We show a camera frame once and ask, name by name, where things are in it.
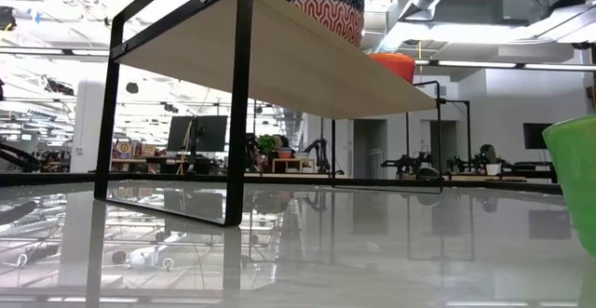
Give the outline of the pink zigzag patterned bowl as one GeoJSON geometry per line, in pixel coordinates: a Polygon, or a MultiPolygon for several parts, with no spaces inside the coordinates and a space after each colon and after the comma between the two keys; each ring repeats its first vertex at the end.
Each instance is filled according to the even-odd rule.
{"type": "Polygon", "coordinates": [[[296,7],[353,46],[360,47],[363,12],[338,0],[293,0],[296,7]]]}

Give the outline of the red plastic bowl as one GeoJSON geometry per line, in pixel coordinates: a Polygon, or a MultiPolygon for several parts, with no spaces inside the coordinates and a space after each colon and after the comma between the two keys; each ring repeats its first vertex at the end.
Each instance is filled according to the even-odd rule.
{"type": "Polygon", "coordinates": [[[416,63],[413,58],[396,53],[372,53],[370,57],[405,81],[409,83],[413,82],[416,69],[416,63]]]}

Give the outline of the green plastic bowl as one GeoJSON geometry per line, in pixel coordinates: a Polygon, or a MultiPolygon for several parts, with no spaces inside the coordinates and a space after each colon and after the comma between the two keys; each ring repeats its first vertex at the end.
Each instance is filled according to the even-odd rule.
{"type": "Polygon", "coordinates": [[[542,135],[578,240],[596,259],[596,115],[554,124],[542,135]]]}

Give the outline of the wooden shelf black metal legs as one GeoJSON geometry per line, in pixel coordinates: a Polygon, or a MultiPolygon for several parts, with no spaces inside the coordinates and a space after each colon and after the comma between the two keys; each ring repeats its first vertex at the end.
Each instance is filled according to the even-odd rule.
{"type": "Polygon", "coordinates": [[[131,38],[128,20],[155,0],[133,0],[113,19],[94,195],[108,196],[120,69],[129,66],[231,96],[222,226],[241,223],[248,103],[260,100],[332,121],[440,108],[428,96],[285,0],[188,0],[131,38]]]}

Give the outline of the small wooden background shelf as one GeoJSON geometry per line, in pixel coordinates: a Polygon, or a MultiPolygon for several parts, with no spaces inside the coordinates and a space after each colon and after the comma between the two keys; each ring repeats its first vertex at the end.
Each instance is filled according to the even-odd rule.
{"type": "Polygon", "coordinates": [[[273,173],[313,173],[316,171],[314,159],[277,158],[272,162],[273,173]]]}

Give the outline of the black computer monitor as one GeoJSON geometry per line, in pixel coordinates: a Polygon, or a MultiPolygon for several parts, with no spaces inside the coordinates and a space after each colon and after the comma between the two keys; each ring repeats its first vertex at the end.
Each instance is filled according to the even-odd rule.
{"type": "Polygon", "coordinates": [[[224,152],[225,115],[173,116],[169,126],[169,152],[224,152]]]}

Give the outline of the background potted plant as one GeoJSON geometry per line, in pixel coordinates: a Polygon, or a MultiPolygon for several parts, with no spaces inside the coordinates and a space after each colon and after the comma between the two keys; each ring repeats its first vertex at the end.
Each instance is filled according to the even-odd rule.
{"type": "Polygon", "coordinates": [[[261,154],[269,155],[280,147],[281,139],[279,135],[264,134],[257,139],[258,148],[261,154]]]}

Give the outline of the colourful boxes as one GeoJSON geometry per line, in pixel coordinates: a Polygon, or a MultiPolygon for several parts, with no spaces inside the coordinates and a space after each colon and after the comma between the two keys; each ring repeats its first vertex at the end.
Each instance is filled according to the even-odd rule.
{"type": "Polygon", "coordinates": [[[153,157],[156,153],[154,145],[141,142],[124,141],[117,142],[113,149],[113,158],[115,159],[138,159],[153,157]]]}

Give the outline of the black wall screen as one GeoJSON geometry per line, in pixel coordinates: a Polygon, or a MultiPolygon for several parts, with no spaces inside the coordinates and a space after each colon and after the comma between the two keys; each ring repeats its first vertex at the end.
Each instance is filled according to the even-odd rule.
{"type": "Polygon", "coordinates": [[[543,137],[543,131],[550,127],[545,123],[524,123],[522,125],[523,142],[526,150],[546,150],[547,145],[543,137]]]}

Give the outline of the black metal table frame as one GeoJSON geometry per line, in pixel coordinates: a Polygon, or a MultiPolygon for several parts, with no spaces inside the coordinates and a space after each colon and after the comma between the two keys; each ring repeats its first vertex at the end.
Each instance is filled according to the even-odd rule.
{"type": "MultiPolygon", "coordinates": [[[[97,180],[94,173],[15,173],[0,174],[0,187],[12,187],[23,185],[48,185],[61,183],[94,182],[97,180]]],[[[191,182],[215,182],[226,183],[225,176],[192,176],[192,175],[168,175],[168,174],[140,174],[140,173],[118,173],[108,174],[108,181],[191,181],[191,182]]],[[[506,190],[514,192],[528,192],[540,194],[562,195],[562,188],[556,184],[537,184],[529,182],[512,181],[399,181],[399,180],[369,180],[369,179],[347,179],[336,177],[335,179],[323,176],[322,178],[307,178],[300,175],[293,178],[288,174],[280,176],[248,176],[241,179],[245,183],[263,184],[299,184],[299,185],[327,185],[327,186],[355,186],[355,187],[415,187],[415,188],[485,188],[495,190],[506,190]]]]}

